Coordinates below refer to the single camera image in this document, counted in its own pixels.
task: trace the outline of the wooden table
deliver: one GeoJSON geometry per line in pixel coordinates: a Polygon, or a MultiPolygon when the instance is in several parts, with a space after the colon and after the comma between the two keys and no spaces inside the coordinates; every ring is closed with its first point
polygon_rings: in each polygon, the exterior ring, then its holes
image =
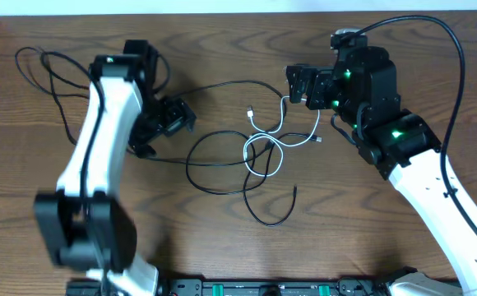
{"type": "MultiPolygon", "coordinates": [[[[329,65],[330,33],[363,27],[400,13],[263,15],[0,17],[0,295],[63,294],[69,271],[50,264],[32,213],[38,189],[52,190],[73,146],[67,142],[50,96],[19,75],[13,54],[41,46],[86,65],[96,54],[121,53],[125,39],[148,39],[173,69],[172,94],[222,81],[256,79],[288,92],[283,66],[329,65]]],[[[465,100],[449,155],[477,203],[477,12],[430,13],[459,36],[467,58],[465,100]]],[[[389,25],[368,34],[397,66],[403,106],[421,115],[440,139],[458,81],[458,61],[448,36],[427,22],[389,25]]],[[[33,55],[22,56],[45,86],[33,55]]],[[[85,77],[53,59],[64,76],[85,77]]],[[[57,84],[59,92],[71,89],[57,84]]],[[[226,86],[185,97],[198,116],[194,134],[182,131],[154,144],[161,157],[183,158],[201,135],[222,129],[252,131],[246,106],[261,127],[276,123],[279,100],[260,86],[226,86]]],[[[62,99],[72,132],[85,116],[83,99],[62,99]]],[[[241,195],[213,196],[192,187],[185,167],[127,157],[121,201],[138,228],[138,250],[167,270],[207,278],[335,278],[381,275],[415,266],[435,278],[454,278],[447,259],[409,203],[367,165],[322,112],[322,143],[287,149],[282,170],[251,192],[252,207],[266,220],[281,217],[299,194],[294,213],[280,227],[259,225],[241,195]]],[[[308,132],[316,114],[290,105],[284,131],[308,132]]],[[[243,140],[208,140],[200,161],[239,160],[243,140]]],[[[192,169],[202,185],[240,189],[246,169],[192,169]]]]}

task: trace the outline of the cable connector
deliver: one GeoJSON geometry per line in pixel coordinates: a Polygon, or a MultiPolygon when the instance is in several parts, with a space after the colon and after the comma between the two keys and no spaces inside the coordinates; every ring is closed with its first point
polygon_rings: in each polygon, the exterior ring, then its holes
{"type": "Polygon", "coordinates": [[[321,142],[322,142],[322,138],[321,138],[320,136],[313,135],[313,136],[310,138],[310,141],[315,141],[315,142],[321,143],[321,142]]]}
{"type": "Polygon", "coordinates": [[[253,117],[253,107],[251,105],[248,106],[248,118],[253,117]]]}

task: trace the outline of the green connector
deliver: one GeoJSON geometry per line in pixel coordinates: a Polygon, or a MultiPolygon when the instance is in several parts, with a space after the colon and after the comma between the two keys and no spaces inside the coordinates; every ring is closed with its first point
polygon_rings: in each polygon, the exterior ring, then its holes
{"type": "Polygon", "coordinates": [[[213,284],[213,296],[224,296],[224,286],[222,284],[213,284]]]}
{"type": "Polygon", "coordinates": [[[330,286],[320,285],[319,286],[319,296],[330,296],[330,286]]]}

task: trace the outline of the black cable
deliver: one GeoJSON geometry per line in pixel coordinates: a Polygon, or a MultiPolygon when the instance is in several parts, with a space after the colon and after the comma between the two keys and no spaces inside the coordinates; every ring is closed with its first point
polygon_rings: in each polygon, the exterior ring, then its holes
{"type": "Polygon", "coordinates": [[[363,111],[369,105],[370,104],[368,102],[363,102],[363,103],[359,104],[359,107],[357,108],[357,114],[355,116],[355,122],[357,124],[357,127],[355,128],[355,131],[357,132],[357,136],[361,140],[363,140],[363,111]]]}
{"type": "MultiPolygon", "coordinates": [[[[19,54],[21,52],[23,52],[24,50],[32,50],[34,52],[36,52],[37,54],[41,54],[41,50],[39,49],[35,49],[33,47],[30,47],[30,46],[26,46],[24,48],[20,48],[16,51],[16,54],[14,55],[14,59],[16,61],[16,67],[17,67],[17,70],[19,71],[19,73],[23,76],[23,78],[25,78],[25,80],[30,83],[31,86],[33,86],[36,90],[39,90],[41,91],[42,93],[45,93],[46,95],[51,95],[52,93],[50,91],[48,91],[47,89],[45,89],[43,86],[41,86],[39,83],[37,83],[37,81],[35,81],[34,79],[30,79],[24,72],[23,70],[21,69],[21,66],[19,64],[19,54]]],[[[56,77],[57,79],[61,80],[63,83],[72,83],[73,86],[77,86],[78,88],[80,89],[83,89],[84,87],[86,86],[79,86],[73,82],[70,82],[62,77],[60,77],[57,73],[53,72],[53,75],[54,77],[56,77]]],[[[79,97],[79,98],[83,98],[83,99],[89,99],[89,96],[88,95],[83,95],[83,94],[56,94],[58,97],[79,97]]]]}
{"type": "MultiPolygon", "coordinates": [[[[241,160],[241,161],[235,161],[233,163],[224,163],[224,164],[199,164],[199,163],[192,163],[192,162],[189,162],[189,165],[191,166],[200,166],[200,167],[226,167],[226,166],[232,166],[232,165],[237,165],[237,164],[244,164],[246,162],[250,162],[254,159],[257,159],[259,158],[264,152],[266,152],[267,149],[261,151],[261,153],[257,154],[256,156],[252,157],[252,158],[249,158],[247,160],[241,160]]],[[[130,151],[130,150],[127,150],[127,152],[130,154],[130,155],[134,155],[137,157],[136,153],[134,153],[133,151],[130,151]]],[[[143,158],[143,160],[150,160],[150,161],[155,161],[155,162],[163,162],[163,163],[166,163],[166,164],[183,164],[185,165],[186,164],[186,160],[178,160],[178,159],[161,159],[161,158],[155,158],[155,157],[146,157],[146,158],[143,158]]]]}
{"type": "Polygon", "coordinates": [[[167,74],[165,76],[164,82],[162,82],[161,85],[153,89],[153,92],[155,94],[164,90],[164,88],[169,84],[169,80],[171,80],[171,66],[169,65],[169,62],[167,62],[167,59],[162,54],[160,54],[158,58],[160,58],[162,62],[164,62],[164,66],[165,66],[165,70],[167,71],[167,74]]]}
{"type": "Polygon", "coordinates": [[[431,16],[417,16],[417,15],[398,16],[398,17],[392,17],[392,18],[386,19],[384,21],[379,21],[373,25],[369,25],[366,28],[363,28],[362,30],[359,30],[350,35],[347,35],[341,38],[341,42],[348,41],[349,39],[352,39],[356,36],[361,35],[362,33],[368,32],[375,28],[378,28],[379,26],[382,26],[382,25],[390,24],[397,21],[411,21],[411,20],[431,21],[433,23],[440,25],[451,37],[452,42],[456,46],[456,50],[458,52],[458,57],[460,59],[460,82],[458,84],[458,94],[456,97],[456,102],[454,103],[454,109],[452,110],[451,118],[449,119],[449,124],[447,126],[447,131],[445,132],[445,137],[443,138],[442,151],[440,154],[440,169],[442,171],[442,178],[443,178],[443,182],[445,183],[445,188],[447,189],[447,192],[444,193],[444,196],[451,197],[452,201],[456,205],[456,208],[460,212],[461,216],[463,216],[463,219],[465,220],[465,222],[469,225],[469,227],[477,236],[477,227],[475,223],[470,219],[469,215],[467,214],[467,212],[461,205],[460,201],[456,197],[455,188],[452,187],[449,177],[447,175],[447,166],[446,166],[447,150],[449,146],[449,141],[451,140],[452,129],[454,128],[454,123],[456,122],[458,111],[460,109],[460,104],[463,98],[463,90],[465,85],[465,55],[463,53],[463,48],[461,47],[460,41],[458,40],[458,38],[456,37],[452,29],[445,22],[431,16]]]}
{"type": "MultiPolygon", "coordinates": [[[[282,98],[283,95],[280,91],[278,91],[275,87],[273,86],[270,86],[269,84],[263,82],[263,81],[254,81],[254,80],[243,80],[243,81],[226,81],[226,82],[221,82],[221,83],[217,83],[217,84],[214,84],[214,85],[210,85],[210,86],[202,86],[202,87],[198,87],[196,89],[192,89],[192,90],[186,90],[186,91],[182,91],[182,92],[179,92],[175,95],[171,95],[170,96],[170,99],[177,99],[181,96],[184,96],[184,95],[189,95],[189,94],[192,94],[194,92],[198,92],[198,91],[202,91],[202,90],[209,90],[211,88],[215,88],[215,87],[220,87],[220,86],[230,86],[230,85],[233,85],[233,84],[242,84],[242,83],[252,83],[252,84],[256,84],[256,85],[260,85],[260,86],[264,86],[266,87],[267,89],[273,91],[274,93],[276,93],[276,95],[279,96],[279,98],[282,98]]],[[[281,121],[285,119],[286,117],[286,111],[288,109],[288,107],[286,106],[286,101],[283,101],[282,102],[283,104],[283,112],[282,112],[282,118],[280,119],[281,121]]],[[[280,124],[280,121],[273,127],[267,129],[266,131],[269,132],[269,131],[274,131],[276,128],[278,128],[280,124]]]]}
{"type": "MultiPolygon", "coordinates": [[[[207,188],[207,187],[203,187],[203,186],[200,186],[198,184],[196,184],[192,179],[191,179],[191,176],[189,175],[189,160],[191,159],[191,155],[193,153],[193,151],[197,148],[198,145],[200,145],[200,143],[202,143],[202,141],[204,141],[205,139],[207,139],[208,137],[210,136],[214,136],[214,135],[220,135],[220,134],[234,134],[234,135],[238,135],[238,136],[241,136],[243,137],[244,139],[246,139],[246,141],[249,139],[248,136],[244,135],[243,133],[241,132],[236,132],[236,131],[218,131],[218,132],[210,132],[208,134],[206,134],[205,136],[202,136],[200,139],[198,139],[198,141],[195,143],[195,145],[193,145],[191,147],[191,150],[189,151],[188,153],[188,157],[186,157],[186,177],[188,178],[188,181],[191,183],[191,185],[193,185],[196,189],[202,191],[202,192],[205,192],[205,193],[210,193],[210,194],[214,194],[214,195],[232,195],[232,194],[237,194],[237,193],[241,193],[241,192],[244,192],[244,191],[250,191],[250,190],[253,190],[259,186],[261,186],[265,181],[266,181],[266,178],[267,178],[267,166],[266,165],[266,174],[264,175],[264,178],[262,178],[262,181],[259,182],[259,184],[255,185],[255,186],[251,186],[250,188],[244,188],[243,190],[236,190],[236,191],[232,191],[232,192],[217,192],[217,191],[214,191],[210,188],[207,188]]],[[[252,151],[253,151],[253,158],[252,158],[252,166],[255,165],[255,159],[257,158],[256,157],[256,153],[255,153],[255,146],[252,144],[250,144],[250,146],[252,147],[252,151]]],[[[270,154],[268,155],[268,161],[267,163],[269,164],[270,163],[270,159],[271,159],[271,152],[273,151],[273,149],[270,150],[270,154]]]]}
{"type": "Polygon", "coordinates": [[[49,80],[50,80],[50,94],[52,95],[54,102],[58,106],[59,113],[61,114],[61,119],[63,120],[63,126],[65,127],[65,133],[67,134],[67,138],[73,145],[76,145],[77,141],[72,136],[71,131],[68,128],[67,119],[65,118],[65,113],[63,112],[63,106],[59,102],[58,96],[56,95],[56,90],[54,89],[54,80],[53,80],[52,72],[49,72],[49,80]]]}
{"type": "Polygon", "coordinates": [[[62,81],[63,83],[68,84],[68,85],[70,85],[70,86],[74,86],[74,87],[76,87],[77,89],[89,90],[89,86],[81,86],[81,85],[79,85],[79,84],[77,84],[77,83],[74,83],[74,82],[72,82],[72,81],[69,81],[69,80],[67,80],[67,79],[65,79],[65,78],[63,78],[63,77],[61,77],[61,76],[59,76],[56,72],[54,72],[54,71],[52,70],[52,68],[49,67],[49,60],[48,60],[46,57],[47,57],[46,55],[41,54],[41,55],[39,56],[39,60],[41,61],[41,65],[45,68],[45,70],[47,70],[47,72],[50,73],[50,75],[53,75],[54,77],[56,77],[57,79],[59,79],[59,80],[62,81]]]}
{"type": "Polygon", "coordinates": [[[331,126],[335,128],[335,130],[338,131],[350,144],[356,146],[357,143],[354,141],[354,139],[352,139],[352,137],[348,134],[348,132],[345,132],[345,130],[343,130],[342,128],[337,127],[336,118],[337,118],[337,113],[334,113],[333,115],[331,115],[331,119],[330,119],[331,126]]]}
{"type": "MultiPolygon", "coordinates": [[[[285,136],[301,136],[301,137],[305,137],[305,138],[308,138],[309,137],[309,134],[304,134],[304,133],[299,133],[299,132],[287,132],[285,134],[282,134],[280,135],[279,137],[277,137],[278,140],[284,138],[285,136]]],[[[275,148],[275,144],[273,144],[272,141],[268,141],[266,143],[266,148],[270,147],[270,154],[268,156],[268,160],[266,161],[266,172],[264,174],[264,178],[267,176],[268,174],[268,171],[269,171],[269,165],[270,165],[270,158],[271,158],[271,152],[273,151],[273,149],[275,148]]],[[[275,222],[275,223],[267,223],[263,220],[261,220],[254,212],[253,212],[253,209],[251,208],[251,206],[249,205],[249,202],[248,202],[248,196],[246,194],[246,186],[248,185],[248,180],[249,180],[249,177],[251,176],[252,172],[251,171],[248,171],[248,174],[246,175],[246,178],[244,179],[244,185],[243,185],[243,197],[244,197],[244,203],[246,204],[246,207],[248,208],[248,211],[249,211],[249,214],[251,214],[253,216],[253,218],[260,224],[264,225],[264,226],[267,226],[267,227],[276,227],[276,226],[279,226],[281,224],[283,224],[288,218],[289,216],[291,215],[291,213],[294,211],[294,207],[295,207],[295,202],[297,201],[297,185],[294,185],[294,199],[292,200],[291,202],[291,206],[289,207],[288,209],[288,212],[286,213],[286,215],[284,217],[282,217],[279,221],[275,222]]]]}

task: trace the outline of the green led light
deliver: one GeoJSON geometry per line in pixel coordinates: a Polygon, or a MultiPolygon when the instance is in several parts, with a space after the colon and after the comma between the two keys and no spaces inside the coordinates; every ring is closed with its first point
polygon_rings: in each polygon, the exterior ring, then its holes
{"type": "Polygon", "coordinates": [[[395,138],[397,138],[397,137],[399,137],[399,136],[401,136],[401,135],[403,135],[403,132],[398,132],[398,131],[392,132],[392,136],[395,137],[395,138]]]}

